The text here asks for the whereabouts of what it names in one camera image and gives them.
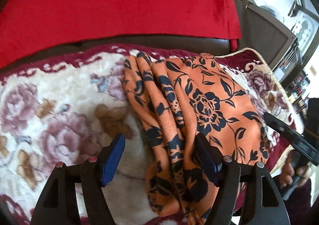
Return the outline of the person's right hand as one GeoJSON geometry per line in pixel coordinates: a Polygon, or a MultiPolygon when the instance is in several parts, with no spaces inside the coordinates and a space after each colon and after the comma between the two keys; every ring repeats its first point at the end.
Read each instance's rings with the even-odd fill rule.
{"type": "MultiPolygon", "coordinates": [[[[295,170],[292,166],[292,159],[296,153],[295,150],[290,151],[282,167],[282,172],[279,176],[279,183],[282,188],[291,185],[293,182],[292,177],[295,175],[295,170]]],[[[309,166],[302,166],[298,168],[296,172],[297,175],[301,177],[298,187],[304,186],[312,175],[312,170],[309,166]]]]}

